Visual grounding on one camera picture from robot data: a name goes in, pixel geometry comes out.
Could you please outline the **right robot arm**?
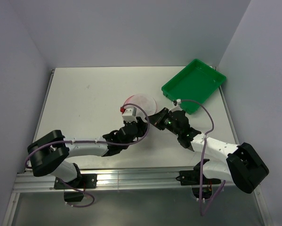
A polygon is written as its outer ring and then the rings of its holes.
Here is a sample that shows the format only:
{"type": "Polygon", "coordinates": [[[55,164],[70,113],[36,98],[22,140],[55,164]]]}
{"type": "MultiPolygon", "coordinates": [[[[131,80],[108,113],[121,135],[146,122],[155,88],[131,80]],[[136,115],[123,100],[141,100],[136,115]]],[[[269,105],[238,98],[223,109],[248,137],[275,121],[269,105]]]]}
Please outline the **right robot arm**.
{"type": "Polygon", "coordinates": [[[230,144],[204,136],[192,128],[185,111],[172,112],[163,108],[149,116],[151,125],[172,132],[183,148],[204,153],[207,158],[192,170],[180,171],[176,178],[181,185],[220,184],[233,182],[241,191],[250,194],[269,174],[269,169],[248,143],[230,144]]]}

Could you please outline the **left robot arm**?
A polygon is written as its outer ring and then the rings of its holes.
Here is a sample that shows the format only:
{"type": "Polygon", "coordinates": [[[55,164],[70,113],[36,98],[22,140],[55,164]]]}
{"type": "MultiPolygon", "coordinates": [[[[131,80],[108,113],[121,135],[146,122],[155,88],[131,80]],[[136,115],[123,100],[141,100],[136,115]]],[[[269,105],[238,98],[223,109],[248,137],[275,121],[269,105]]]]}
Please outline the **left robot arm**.
{"type": "Polygon", "coordinates": [[[66,140],[60,130],[53,130],[30,144],[25,166],[35,177],[53,175],[69,187],[77,188],[82,182],[81,171],[76,163],[67,158],[78,156],[110,157],[140,142],[149,131],[149,123],[140,117],[124,122],[119,130],[102,135],[96,140],[66,140]]]}

